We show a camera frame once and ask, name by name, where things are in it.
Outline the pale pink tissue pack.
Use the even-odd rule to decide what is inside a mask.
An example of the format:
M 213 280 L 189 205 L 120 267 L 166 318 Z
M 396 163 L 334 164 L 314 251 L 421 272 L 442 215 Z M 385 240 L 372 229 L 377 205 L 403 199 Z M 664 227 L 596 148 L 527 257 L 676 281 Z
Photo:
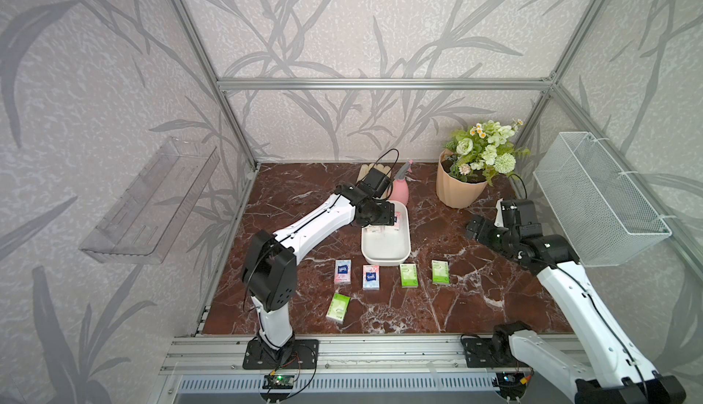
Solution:
M 368 226 L 364 228 L 366 234 L 392 234 L 399 232 L 400 228 L 396 226 Z

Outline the white plastic storage box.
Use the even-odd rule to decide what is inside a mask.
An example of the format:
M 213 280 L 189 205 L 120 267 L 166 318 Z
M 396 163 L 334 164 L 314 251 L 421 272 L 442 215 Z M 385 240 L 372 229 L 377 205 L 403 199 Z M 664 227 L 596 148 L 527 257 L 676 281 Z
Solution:
M 408 209 L 399 202 L 395 205 L 395 224 L 399 232 L 392 234 L 366 234 L 362 229 L 362 255 L 368 264 L 393 267 L 403 264 L 411 252 Z

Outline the pink blue tissue pack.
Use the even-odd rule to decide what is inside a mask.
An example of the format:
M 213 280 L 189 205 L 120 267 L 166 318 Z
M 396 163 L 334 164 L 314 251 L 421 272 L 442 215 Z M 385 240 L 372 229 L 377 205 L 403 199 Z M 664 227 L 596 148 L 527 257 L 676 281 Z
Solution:
M 352 279 L 352 261 L 350 259 L 337 259 L 334 266 L 334 284 L 348 285 Z
M 364 265 L 362 267 L 362 288 L 365 291 L 380 289 L 380 268 L 377 265 Z

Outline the green tissue pack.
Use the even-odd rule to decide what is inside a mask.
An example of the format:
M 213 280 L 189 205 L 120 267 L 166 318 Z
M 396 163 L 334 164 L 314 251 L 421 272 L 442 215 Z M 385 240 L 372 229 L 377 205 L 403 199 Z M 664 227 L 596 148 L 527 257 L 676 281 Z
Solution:
M 419 273 L 417 272 L 417 265 L 414 263 L 400 264 L 399 271 L 402 288 L 407 289 L 419 287 Z
M 344 294 L 335 292 L 331 298 L 326 318 L 335 323 L 343 323 L 347 314 L 351 298 Z
M 450 284 L 450 266 L 448 261 L 432 261 L 432 282 L 439 285 Z

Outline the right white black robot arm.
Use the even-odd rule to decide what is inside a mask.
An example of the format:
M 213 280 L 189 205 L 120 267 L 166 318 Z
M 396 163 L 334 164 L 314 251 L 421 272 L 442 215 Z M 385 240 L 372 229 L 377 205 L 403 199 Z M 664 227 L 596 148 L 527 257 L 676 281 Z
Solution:
M 567 318 L 589 360 L 582 364 L 522 322 L 494 328 L 491 354 L 534 369 L 574 403 L 682 403 L 679 380 L 659 373 L 617 323 L 589 282 L 571 245 L 518 218 L 507 226 L 474 216 L 466 236 L 531 272 Z

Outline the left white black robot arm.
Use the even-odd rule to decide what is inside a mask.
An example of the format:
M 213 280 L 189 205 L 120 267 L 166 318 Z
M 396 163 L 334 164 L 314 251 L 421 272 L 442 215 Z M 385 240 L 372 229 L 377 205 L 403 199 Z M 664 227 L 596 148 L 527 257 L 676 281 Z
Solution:
M 348 225 L 391 226 L 395 205 L 353 184 L 341 184 L 320 206 L 275 233 L 252 236 L 243 265 L 243 284 L 259 319 L 258 337 L 272 351 L 292 344 L 289 301 L 298 285 L 298 265 L 324 239 Z

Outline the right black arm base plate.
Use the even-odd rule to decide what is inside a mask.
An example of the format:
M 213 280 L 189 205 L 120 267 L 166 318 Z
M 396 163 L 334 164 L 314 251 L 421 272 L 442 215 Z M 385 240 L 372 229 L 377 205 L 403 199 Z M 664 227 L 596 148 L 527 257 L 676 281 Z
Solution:
M 520 369 L 521 362 L 513 357 L 506 338 L 491 336 L 484 338 L 477 334 L 462 334 L 460 343 L 467 367 L 486 369 Z

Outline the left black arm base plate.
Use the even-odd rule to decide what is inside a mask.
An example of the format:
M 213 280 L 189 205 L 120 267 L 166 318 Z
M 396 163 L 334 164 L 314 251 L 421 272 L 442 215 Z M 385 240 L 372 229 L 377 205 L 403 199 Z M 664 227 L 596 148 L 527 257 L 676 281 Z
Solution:
M 319 352 L 320 341 L 317 339 L 293 339 L 276 349 L 255 337 L 247 344 L 243 369 L 314 369 Z

